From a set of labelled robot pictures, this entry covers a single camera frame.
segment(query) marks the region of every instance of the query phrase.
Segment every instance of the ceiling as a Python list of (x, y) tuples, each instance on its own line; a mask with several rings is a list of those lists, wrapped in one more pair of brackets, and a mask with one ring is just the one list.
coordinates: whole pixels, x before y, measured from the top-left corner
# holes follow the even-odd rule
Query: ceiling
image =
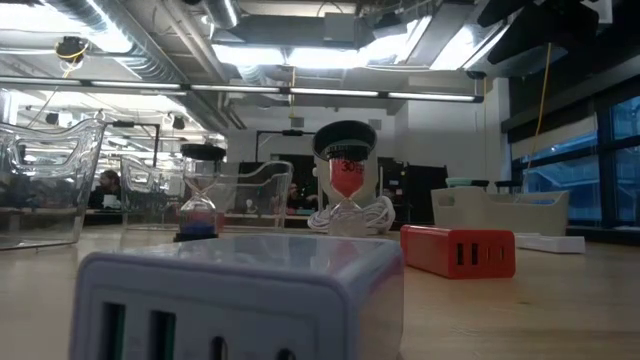
[[(513, 75), (514, 69), (535, 72), (544, 58), (534, 49), (506, 65), (489, 65), (486, 55), (480, 56), (481, 50), (492, 46), (489, 40), (499, 38), (504, 24), (486, 29), (477, 25), (487, 2), (239, 0), (242, 13), (238, 25), (212, 32), (203, 6), (189, 7), (179, 0), (47, 0), (43, 1), (45, 6), (34, 7), (3, 4), (0, 0), (0, 76), (62, 77), (69, 64), (58, 59), (54, 46), (63, 36), (79, 36), (87, 38), (91, 46), (82, 66), (69, 73), (74, 79), (263, 86), (294, 83), (322, 89), (474, 94), (479, 88), (477, 81), (462, 70), (484, 71), (492, 76)], [(94, 23), (96, 16), (83, 18), (82, 11), (98, 14), (99, 22)], [(401, 28), (405, 33), (386, 38), (378, 35), (382, 14), (393, 11), (398, 13), (400, 24), (384, 30)], [(319, 69), (302, 64), (295, 70), (283, 66), (294, 61), (300, 44), (340, 49), (340, 56), (357, 54), (358, 65)], [(214, 51), (212, 45), (234, 51), (238, 47), (275, 51), (282, 56), (283, 64), (262, 64), (264, 53), (234, 53), (223, 63), (221, 50)], [(366, 56), (364, 63), (361, 55)], [(559, 50), (554, 57), (563, 55)], [(321, 63), (328, 64), (336, 56), (322, 58)], [(142, 59), (142, 65), (136, 63), (138, 59)], [(236, 66), (247, 62), (255, 64)], [(16, 98), (20, 99), (19, 124), (24, 125), (32, 122), (52, 89), (14, 91), (20, 90)], [(386, 109), (391, 115), (403, 103), (336, 96), (61, 91), (46, 111), (70, 112), (79, 118), (79, 114), (102, 110), (101, 116), (112, 119), (163, 124), (163, 132), (173, 132), (171, 116), (179, 114), (187, 118), (185, 134), (199, 136), (260, 126), (242, 119), (239, 114), (246, 113), (242, 109), (288, 107), (292, 101), (299, 107)]]

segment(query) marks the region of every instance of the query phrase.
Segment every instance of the white cable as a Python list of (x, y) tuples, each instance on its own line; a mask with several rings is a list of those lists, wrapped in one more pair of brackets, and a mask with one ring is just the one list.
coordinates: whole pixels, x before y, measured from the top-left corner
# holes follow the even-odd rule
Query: white cable
[[(373, 204), (366, 206), (362, 211), (364, 211), (367, 228), (375, 229), (378, 233), (387, 232), (396, 218), (393, 203), (386, 196), (380, 196)], [(324, 210), (318, 210), (313, 213), (307, 220), (307, 225), (311, 230), (326, 232), (329, 230), (330, 215), (331, 208), (327, 205)]]

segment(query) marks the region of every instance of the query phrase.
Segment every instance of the usb port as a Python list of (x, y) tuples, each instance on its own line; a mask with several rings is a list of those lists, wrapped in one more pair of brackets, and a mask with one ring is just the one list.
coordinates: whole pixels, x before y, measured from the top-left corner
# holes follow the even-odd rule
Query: usb port
[(100, 360), (122, 359), (125, 316), (126, 308), (124, 305), (104, 304), (102, 310)]
[(149, 360), (173, 360), (175, 335), (176, 315), (163, 311), (152, 311)]

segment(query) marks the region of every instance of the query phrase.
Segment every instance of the white tray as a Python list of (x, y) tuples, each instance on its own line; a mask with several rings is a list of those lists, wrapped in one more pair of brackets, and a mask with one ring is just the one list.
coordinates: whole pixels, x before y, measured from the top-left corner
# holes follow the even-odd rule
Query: white tray
[(584, 254), (582, 236), (542, 236), (537, 234), (515, 234), (516, 247), (555, 254)]

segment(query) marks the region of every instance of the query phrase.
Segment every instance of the desk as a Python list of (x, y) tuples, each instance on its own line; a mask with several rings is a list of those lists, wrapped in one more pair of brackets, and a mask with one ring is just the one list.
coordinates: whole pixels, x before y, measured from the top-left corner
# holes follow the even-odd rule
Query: desk
[[(0, 358), (66, 359), (80, 260), (173, 235), (142, 232), (121, 243), (119, 231), (91, 227), (75, 246), (0, 253)], [(585, 256), (517, 256), (513, 279), (447, 280), (407, 269), (402, 358), (640, 358), (640, 249), (588, 244)]]

